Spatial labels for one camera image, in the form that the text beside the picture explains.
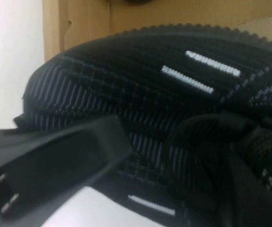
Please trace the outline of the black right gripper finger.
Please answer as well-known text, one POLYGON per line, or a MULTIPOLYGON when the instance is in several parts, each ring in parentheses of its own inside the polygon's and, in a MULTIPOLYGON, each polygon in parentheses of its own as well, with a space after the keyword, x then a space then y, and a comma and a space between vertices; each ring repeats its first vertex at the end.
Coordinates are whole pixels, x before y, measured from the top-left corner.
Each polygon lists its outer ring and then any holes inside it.
POLYGON ((52 131, 0 132, 0 227, 40 227, 66 200, 125 160, 115 115, 52 131))

